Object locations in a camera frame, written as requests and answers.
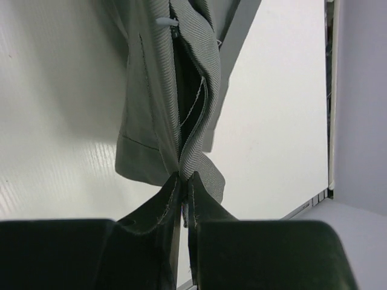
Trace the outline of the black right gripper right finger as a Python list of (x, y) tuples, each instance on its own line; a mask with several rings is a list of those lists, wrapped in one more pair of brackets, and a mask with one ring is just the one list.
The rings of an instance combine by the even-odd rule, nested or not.
[(241, 221), (187, 183), (188, 245), (198, 289), (357, 289), (337, 233), (321, 221)]

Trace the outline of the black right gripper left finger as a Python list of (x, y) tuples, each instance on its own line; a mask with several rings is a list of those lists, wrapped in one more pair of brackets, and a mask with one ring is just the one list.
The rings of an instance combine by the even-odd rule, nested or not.
[(181, 179), (118, 221), (1, 222), (2, 289), (175, 289)]

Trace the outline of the grey pleated skirt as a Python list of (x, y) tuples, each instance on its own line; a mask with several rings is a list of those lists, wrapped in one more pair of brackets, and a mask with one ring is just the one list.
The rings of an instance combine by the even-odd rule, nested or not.
[(229, 79), (259, 1), (112, 1), (128, 44), (116, 172), (163, 185), (198, 172), (222, 201), (225, 180), (207, 157)]

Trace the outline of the aluminium rail frame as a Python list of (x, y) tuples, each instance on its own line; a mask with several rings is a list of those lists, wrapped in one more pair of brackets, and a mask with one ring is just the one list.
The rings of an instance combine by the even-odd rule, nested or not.
[(325, 81), (327, 101), (328, 186), (295, 208), (283, 220), (295, 219), (326, 199), (334, 196), (334, 141), (337, 103), (337, 51), (340, 1), (325, 1)]

